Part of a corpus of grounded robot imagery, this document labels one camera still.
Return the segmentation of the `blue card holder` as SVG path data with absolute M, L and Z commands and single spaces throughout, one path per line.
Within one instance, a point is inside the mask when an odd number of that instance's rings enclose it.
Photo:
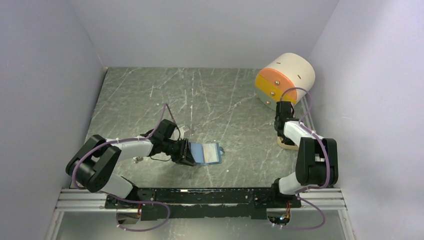
M 222 163 L 224 149 L 218 143 L 189 142 L 189 149 L 197 165 L 217 165 Z

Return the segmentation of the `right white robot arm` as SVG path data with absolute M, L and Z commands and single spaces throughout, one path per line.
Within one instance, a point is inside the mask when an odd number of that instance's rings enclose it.
M 294 117 L 289 101 L 276 103 L 274 129 L 285 147 L 297 147 L 295 171 L 277 181 L 278 188 L 270 193 L 270 202 L 282 207 L 289 195 L 307 189 L 334 186 L 339 180 L 338 145 L 333 138 L 324 138 Z

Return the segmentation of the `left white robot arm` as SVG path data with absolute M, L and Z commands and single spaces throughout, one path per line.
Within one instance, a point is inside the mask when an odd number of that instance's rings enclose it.
M 124 207 L 132 208 L 138 203 L 139 194 L 133 183 L 113 173 L 117 162 L 163 153 L 178 165 L 195 166 L 188 139 L 171 138 L 176 129 L 174 122 L 164 119 L 154 129 L 133 138 L 106 139 L 95 134 L 69 161 L 65 172 L 89 192 L 118 196 Z

